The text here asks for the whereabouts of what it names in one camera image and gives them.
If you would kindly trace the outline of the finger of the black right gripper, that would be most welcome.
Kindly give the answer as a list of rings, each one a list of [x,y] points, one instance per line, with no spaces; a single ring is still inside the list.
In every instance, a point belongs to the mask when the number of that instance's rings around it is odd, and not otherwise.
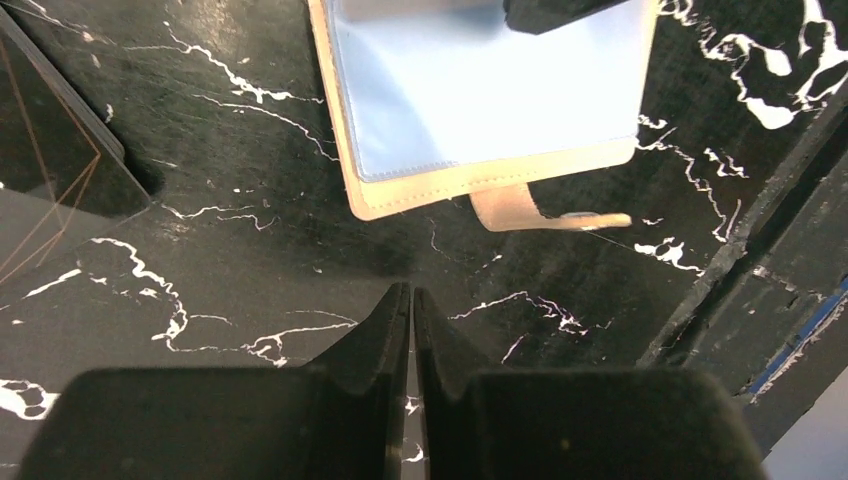
[[[615,7],[625,0],[504,0],[510,30],[541,35]]]

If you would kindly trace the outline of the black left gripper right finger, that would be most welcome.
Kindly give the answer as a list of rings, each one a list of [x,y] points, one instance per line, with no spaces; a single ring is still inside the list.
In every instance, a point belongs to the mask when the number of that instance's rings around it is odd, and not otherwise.
[[[762,479],[758,447],[711,376],[678,368],[509,368],[416,289],[433,479]]]

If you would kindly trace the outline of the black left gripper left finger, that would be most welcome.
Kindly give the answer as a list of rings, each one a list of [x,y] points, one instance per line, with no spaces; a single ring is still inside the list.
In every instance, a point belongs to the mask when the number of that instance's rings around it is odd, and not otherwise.
[[[411,289],[292,368],[98,369],[76,377],[22,479],[397,479]]]

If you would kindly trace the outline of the beige card holder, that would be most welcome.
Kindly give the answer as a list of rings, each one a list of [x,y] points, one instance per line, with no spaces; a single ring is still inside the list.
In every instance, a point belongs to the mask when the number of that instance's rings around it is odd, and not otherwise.
[[[347,199],[370,221],[468,196],[489,231],[626,227],[544,216],[532,182],[636,149],[658,5],[625,1],[541,35],[503,1],[312,1],[312,36]]]

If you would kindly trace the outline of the black VIP card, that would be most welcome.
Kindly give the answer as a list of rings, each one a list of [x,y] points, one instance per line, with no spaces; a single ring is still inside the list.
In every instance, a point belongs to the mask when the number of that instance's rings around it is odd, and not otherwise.
[[[125,150],[7,13],[1,14],[1,280],[147,210]]]

